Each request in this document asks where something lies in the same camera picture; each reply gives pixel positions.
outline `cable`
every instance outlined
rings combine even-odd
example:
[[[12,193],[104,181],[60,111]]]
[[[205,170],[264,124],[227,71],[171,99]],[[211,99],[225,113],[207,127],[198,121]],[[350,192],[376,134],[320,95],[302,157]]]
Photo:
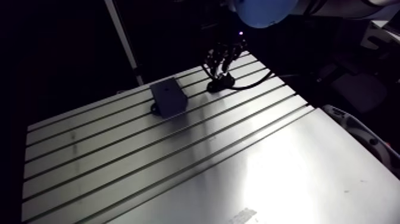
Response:
[[[203,68],[203,70],[206,72],[207,76],[208,76],[211,80],[218,81],[218,79],[216,79],[214,76],[212,76],[212,75],[209,73],[209,71],[204,67],[203,64],[201,64],[201,67]],[[251,85],[248,85],[248,86],[240,86],[240,87],[226,86],[226,85],[224,85],[223,83],[221,83],[221,85],[223,85],[223,87],[226,88],[226,89],[232,89],[232,90],[241,91],[241,90],[246,90],[246,89],[251,89],[251,88],[253,88],[253,87],[256,87],[256,86],[258,86],[259,84],[265,82],[266,80],[272,79],[272,78],[274,78],[274,77],[293,77],[293,76],[299,76],[299,74],[284,74],[284,75],[281,75],[281,76],[273,76],[273,77],[271,77],[271,75],[272,75],[272,71],[270,70],[270,71],[269,71],[263,78],[261,78],[259,81],[255,82],[255,83],[253,83],[253,84],[251,84]]]
[[[314,15],[315,13],[317,13],[318,11],[320,11],[322,9],[322,7],[324,7],[324,5],[328,2],[328,0],[321,0],[318,5],[316,6],[316,8],[310,12],[310,15]]]
[[[311,0],[310,3],[307,5],[307,8],[305,9],[303,15],[309,16],[311,15],[311,10],[313,10],[315,4],[317,3],[318,0]]]

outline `metal surface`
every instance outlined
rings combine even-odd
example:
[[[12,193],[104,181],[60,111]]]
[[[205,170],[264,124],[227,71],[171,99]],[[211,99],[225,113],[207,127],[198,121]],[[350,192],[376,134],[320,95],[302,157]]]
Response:
[[[321,110],[259,135],[110,223],[225,224],[245,210],[257,223],[400,223],[399,180]]]
[[[269,71],[247,54],[231,66],[238,85]],[[175,77],[189,97],[176,117],[149,113],[146,85],[31,125],[22,221],[113,219],[313,109],[278,77],[214,95],[200,67]]]

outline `aluminum table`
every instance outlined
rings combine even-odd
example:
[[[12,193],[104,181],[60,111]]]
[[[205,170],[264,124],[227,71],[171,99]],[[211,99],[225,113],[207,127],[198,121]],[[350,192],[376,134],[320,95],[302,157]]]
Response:
[[[269,71],[245,52],[238,86]],[[400,223],[400,182],[278,77],[153,116],[149,85],[28,127],[26,223]]]

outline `small black object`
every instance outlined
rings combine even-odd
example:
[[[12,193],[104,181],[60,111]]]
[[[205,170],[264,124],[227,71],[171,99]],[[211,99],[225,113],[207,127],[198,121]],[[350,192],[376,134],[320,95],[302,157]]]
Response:
[[[155,101],[151,105],[152,114],[168,118],[186,110],[188,97],[183,93],[175,78],[153,84],[150,89]]]
[[[209,93],[220,92],[228,87],[235,85],[235,79],[228,73],[225,76],[221,76],[219,79],[214,79],[207,84],[207,91]]]

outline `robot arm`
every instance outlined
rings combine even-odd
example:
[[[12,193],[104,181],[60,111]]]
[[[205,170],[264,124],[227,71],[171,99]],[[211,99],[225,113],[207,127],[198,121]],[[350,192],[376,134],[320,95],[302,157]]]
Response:
[[[342,18],[382,18],[381,10],[399,10],[400,0],[229,0],[229,8],[254,28],[266,28],[289,14]]]

